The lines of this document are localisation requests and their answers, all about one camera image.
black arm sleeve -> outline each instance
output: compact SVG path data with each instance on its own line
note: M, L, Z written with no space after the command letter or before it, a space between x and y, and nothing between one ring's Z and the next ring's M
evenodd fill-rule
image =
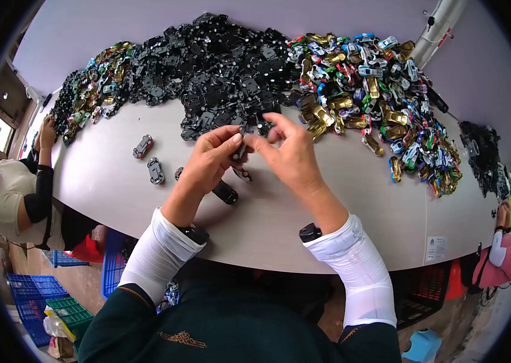
M25 159L20 159L19 161L20 161L20 163L24 164L28 168L30 173L36 174L38 172L39 159L40 159L40 152L36 151L36 150L34 150L34 148L32 148L30 150L30 153L28 154L28 157L26 157Z
M54 170L45 165L38 165L37 168L40 172L36 177L36 192L24 195L24 205L32 223L42 221L52 211Z

pipe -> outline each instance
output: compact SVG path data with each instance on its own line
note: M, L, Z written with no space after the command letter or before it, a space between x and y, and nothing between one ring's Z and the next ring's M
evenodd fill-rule
M440 0L431 17L435 22L425 29L411 53L417 67L423 69L433 54L439 49L443 41L455 27L469 0Z

embroidered pattern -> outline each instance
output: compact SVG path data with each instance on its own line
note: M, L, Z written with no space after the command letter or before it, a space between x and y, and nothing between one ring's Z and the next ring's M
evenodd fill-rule
M122 286L120 286L120 287L119 287L119 289L122 289L122 290L128 291L129 293L131 293L131 294L135 295L136 297L138 297L139 299L141 299L141 300L145 303L145 305L147 305L147 306L149 305L149 303L148 303L148 302L146 302L145 298L144 298L144 297L142 297L142 296L141 296L139 293L137 293L136 291L133 291L133 290L131 290L131 289L128 289L128 288L126 288L126 287L122 287Z
M356 328L354 328L353 330L350 330L350 332L348 333L348 335L346 336L346 338L342 339L342 342L341 342L340 344L342 344L342 343L346 342L346 339L348 339L348 338L352 337L352 336L354 335L354 333L356 333L356 331L358 331L358 328L360 328L361 326L357 326L357 327L356 327Z
M192 347L207 348L207 344L191 338L191 335L189 335L189 333L186 331L177 333L175 335L169 335L169 334L160 332L159 336L163 339L170 341L170 342L191 345Z

green plastic crate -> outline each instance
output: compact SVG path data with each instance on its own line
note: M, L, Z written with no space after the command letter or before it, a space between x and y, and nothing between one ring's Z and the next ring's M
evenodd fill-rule
M74 297L48 299L46 304L54 309L56 315L66 324L68 330L76 336L74 346L78 348L94 316L90 314Z

table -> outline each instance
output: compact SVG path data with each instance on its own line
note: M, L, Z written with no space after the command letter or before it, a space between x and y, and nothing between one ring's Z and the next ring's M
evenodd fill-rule
M56 98L53 95L38 120ZM282 112L300 125L295 107L283 107ZM435 116L462 148L456 121L440 112ZM179 136L183 118L179 100L155 107L128 103L111 119L87 125L68 148L59 138L52 151L54 197L110 228L140 237L155 207L174 187L174 172L186 164L194 147ZM155 145L137 160L132 150L146 134ZM491 210L498 204L492 194L483 198L465 156L456 192L435 199L416 175L404 174L401 183L393 184L387 163L392 153L382 146L384 157L374 156L362 144L359 130L352 129L345 136L324 135L315 151L324 180L360 217L390 271L451 260L476 251L480 242L484 247L491 244ZM146 164L152 156L161 161L163 184L150 183ZM223 176L239 193L235 205L226 205L213 193L201 203L195 223L207 229L211 243L198 256L263 270L333 273L298 237L300 228L313 222L312 215L261 156L250 156L245 168L254 178L251 184L232 170ZM433 239L436 251L427 252L432 236L440 237Z

